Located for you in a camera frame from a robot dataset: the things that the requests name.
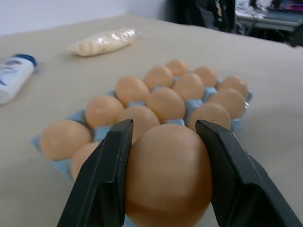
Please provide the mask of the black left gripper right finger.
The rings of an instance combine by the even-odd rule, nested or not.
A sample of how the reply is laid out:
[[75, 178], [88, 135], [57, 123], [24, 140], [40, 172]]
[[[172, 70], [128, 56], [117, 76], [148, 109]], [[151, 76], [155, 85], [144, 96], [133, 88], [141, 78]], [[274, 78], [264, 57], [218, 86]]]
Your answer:
[[301, 227], [263, 166], [234, 133], [206, 120], [196, 121], [212, 168], [212, 206], [221, 227]]

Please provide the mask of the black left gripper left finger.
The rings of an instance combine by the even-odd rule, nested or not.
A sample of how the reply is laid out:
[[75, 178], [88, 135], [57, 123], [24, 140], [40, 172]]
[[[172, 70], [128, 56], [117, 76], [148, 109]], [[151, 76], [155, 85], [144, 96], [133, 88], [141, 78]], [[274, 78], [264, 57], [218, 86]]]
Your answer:
[[82, 165], [60, 217], [60, 227], [121, 227], [133, 121], [114, 124]]

